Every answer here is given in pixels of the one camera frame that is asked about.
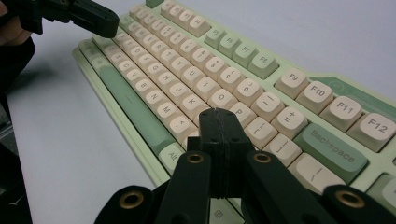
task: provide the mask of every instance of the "brass insert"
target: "brass insert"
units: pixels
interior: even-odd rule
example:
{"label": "brass insert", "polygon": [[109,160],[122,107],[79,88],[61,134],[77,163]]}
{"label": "brass insert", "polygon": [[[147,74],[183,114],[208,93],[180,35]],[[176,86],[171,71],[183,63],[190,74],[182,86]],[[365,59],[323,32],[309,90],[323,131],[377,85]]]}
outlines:
{"label": "brass insert", "polygon": [[133,209],[138,207],[144,200],[142,192],[132,190],[126,192],[120,198],[120,206],[124,209]]}
{"label": "brass insert", "polygon": [[201,156],[200,154],[191,154],[189,157],[187,157],[187,161],[191,163],[200,163],[204,160],[204,157]]}
{"label": "brass insert", "polygon": [[353,208],[363,208],[365,205],[364,200],[357,194],[347,191],[347,190],[338,190],[335,192],[335,197],[341,203],[353,207]]}
{"label": "brass insert", "polygon": [[262,163],[268,163],[271,161],[271,157],[269,157],[263,153],[255,154],[253,158],[255,161],[262,162]]}

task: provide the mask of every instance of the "white table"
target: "white table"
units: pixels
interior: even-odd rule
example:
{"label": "white table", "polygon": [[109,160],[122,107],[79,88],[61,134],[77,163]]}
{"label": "white table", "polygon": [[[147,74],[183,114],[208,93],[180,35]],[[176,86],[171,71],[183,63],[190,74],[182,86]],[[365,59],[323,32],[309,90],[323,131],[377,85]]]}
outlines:
{"label": "white table", "polygon": [[[142,1],[100,0],[119,15]],[[396,99],[396,2],[180,0],[315,72],[343,74]],[[8,100],[34,223],[93,223],[109,197],[153,184],[78,69],[89,32],[44,22]]]}

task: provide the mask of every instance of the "mechanical keyboard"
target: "mechanical keyboard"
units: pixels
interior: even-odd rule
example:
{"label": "mechanical keyboard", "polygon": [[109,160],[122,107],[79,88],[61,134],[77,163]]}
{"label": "mechanical keyboard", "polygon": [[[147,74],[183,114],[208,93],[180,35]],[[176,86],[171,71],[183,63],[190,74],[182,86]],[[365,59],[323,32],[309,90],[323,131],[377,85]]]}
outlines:
{"label": "mechanical keyboard", "polygon": [[[350,185],[396,215],[395,102],[306,71],[175,1],[131,7],[114,38],[92,35],[73,55],[157,186],[199,135],[199,113],[221,107],[307,189]],[[210,220],[244,223],[240,201],[212,199]]]}

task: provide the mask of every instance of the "function key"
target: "function key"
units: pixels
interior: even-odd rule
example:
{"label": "function key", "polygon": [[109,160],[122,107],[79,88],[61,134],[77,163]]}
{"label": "function key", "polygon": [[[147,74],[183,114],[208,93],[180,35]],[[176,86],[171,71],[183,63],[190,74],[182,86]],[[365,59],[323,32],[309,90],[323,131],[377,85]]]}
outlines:
{"label": "function key", "polygon": [[226,34],[224,29],[213,26],[206,34],[205,43],[214,49],[218,49],[221,39]]}
{"label": "function key", "polygon": [[251,61],[247,70],[261,79],[268,78],[279,67],[274,56],[259,52]]}
{"label": "function key", "polygon": [[275,88],[295,99],[309,85],[306,74],[296,68],[289,69],[275,84]]}
{"label": "function key", "polygon": [[194,18],[194,13],[186,9],[178,17],[177,25],[188,31],[192,18]]}
{"label": "function key", "polygon": [[236,35],[225,35],[219,43],[219,51],[228,58],[233,57],[233,52],[241,44],[241,40]]}
{"label": "function key", "polygon": [[242,42],[233,53],[233,60],[241,66],[248,68],[251,60],[259,51],[250,43]]}
{"label": "function key", "polygon": [[379,152],[395,132],[396,124],[392,120],[372,113],[361,117],[346,134],[373,152]]}
{"label": "function key", "polygon": [[169,11],[169,17],[168,19],[175,24],[177,24],[178,17],[180,14],[184,11],[184,7],[181,5],[174,5],[171,10]]}
{"label": "function key", "polygon": [[337,129],[346,132],[361,116],[361,105],[346,96],[339,96],[320,113],[320,116]]}
{"label": "function key", "polygon": [[333,99],[332,89],[319,81],[311,82],[296,101],[315,114],[319,114]]}
{"label": "function key", "polygon": [[210,24],[205,18],[196,16],[190,21],[189,32],[195,37],[200,37],[208,30],[210,30]]}
{"label": "function key", "polygon": [[173,1],[165,1],[161,6],[161,15],[165,16],[165,18],[169,18],[169,11],[175,5]]}

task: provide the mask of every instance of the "sage green keycap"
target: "sage green keycap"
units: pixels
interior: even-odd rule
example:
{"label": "sage green keycap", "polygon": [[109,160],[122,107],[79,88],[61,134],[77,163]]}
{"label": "sage green keycap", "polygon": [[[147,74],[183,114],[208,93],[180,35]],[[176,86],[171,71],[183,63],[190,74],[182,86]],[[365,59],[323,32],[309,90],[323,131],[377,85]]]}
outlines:
{"label": "sage green keycap", "polygon": [[163,148],[176,142],[114,67],[104,67],[98,75],[157,156]]}
{"label": "sage green keycap", "polygon": [[239,63],[241,66],[248,68],[251,60],[259,51],[253,44],[242,42],[233,53],[233,61]]}
{"label": "sage green keycap", "polygon": [[367,190],[367,194],[396,215],[396,177],[381,175]]}
{"label": "sage green keycap", "polygon": [[358,150],[316,123],[309,124],[294,142],[347,184],[367,163],[367,159]]}
{"label": "sage green keycap", "polygon": [[224,31],[224,29],[213,26],[206,34],[205,43],[214,49],[218,49],[221,39],[226,34],[227,33]]}

